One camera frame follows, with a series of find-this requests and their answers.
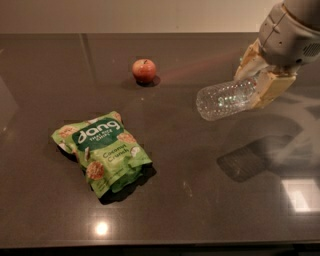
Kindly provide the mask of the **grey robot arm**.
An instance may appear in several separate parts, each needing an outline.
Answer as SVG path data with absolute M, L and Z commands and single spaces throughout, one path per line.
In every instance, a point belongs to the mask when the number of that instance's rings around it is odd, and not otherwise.
M 261 108 L 295 82 L 301 66 L 319 57 L 320 0 L 283 0 L 263 21 L 234 78 L 257 78 L 248 107 Z

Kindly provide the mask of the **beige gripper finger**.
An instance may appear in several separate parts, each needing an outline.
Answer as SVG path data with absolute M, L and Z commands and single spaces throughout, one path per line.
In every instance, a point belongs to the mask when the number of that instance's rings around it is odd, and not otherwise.
M 242 56 L 234 80 L 240 81 L 257 76 L 259 81 L 267 81 L 269 79 L 268 66 L 269 64 L 262 55 L 260 40 L 256 39 Z
M 255 93 L 250 99 L 252 109 L 264 108 L 284 93 L 296 80 L 297 74 L 284 68 L 270 66 L 257 72 Z

